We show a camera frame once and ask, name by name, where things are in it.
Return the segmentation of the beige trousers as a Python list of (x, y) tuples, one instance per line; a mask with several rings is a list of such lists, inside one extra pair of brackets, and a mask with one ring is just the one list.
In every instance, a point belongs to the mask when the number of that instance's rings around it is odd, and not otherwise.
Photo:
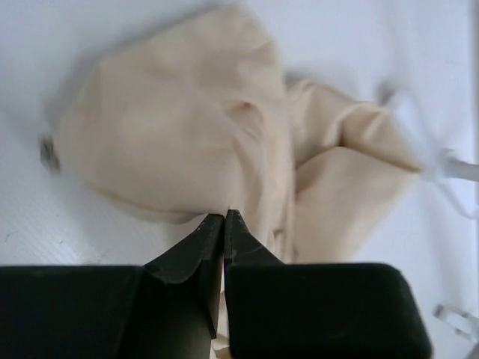
[(105, 55), (52, 142), (59, 168), (115, 206), (173, 223), (237, 210), (288, 263), (349, 260), (421, 170), (387, 109), (286, 82), (236, 4)]

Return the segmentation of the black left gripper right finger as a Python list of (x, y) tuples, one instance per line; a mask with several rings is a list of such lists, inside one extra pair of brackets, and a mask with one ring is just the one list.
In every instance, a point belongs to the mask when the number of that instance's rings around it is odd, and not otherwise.
[(430, 358), (405, 277), (382, 263), (292, 265), (225, 219), (225, 300), (233, 358)]

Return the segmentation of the white clothes rack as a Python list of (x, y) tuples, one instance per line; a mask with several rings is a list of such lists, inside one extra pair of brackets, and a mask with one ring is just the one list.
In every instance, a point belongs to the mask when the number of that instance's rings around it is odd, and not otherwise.
[(427, 128), (418, 101), (407, 87), (384, 82), (379, 87), (379, 103), (392, 113), (401, 135), (419, 163), (423, 178), (433, 183), (461, 216), (477, 219), (478, 207), (467, 207), (450, 181), (478, 183), (478, 165), (458, 159), (453, 150), (439, 143)]

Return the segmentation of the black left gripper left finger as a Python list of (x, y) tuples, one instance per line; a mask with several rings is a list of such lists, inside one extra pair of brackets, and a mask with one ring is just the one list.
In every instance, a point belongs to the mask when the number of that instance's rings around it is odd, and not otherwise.
[(144, 266), (1, 268), (3, 358), (208, 358), (224, 219)]

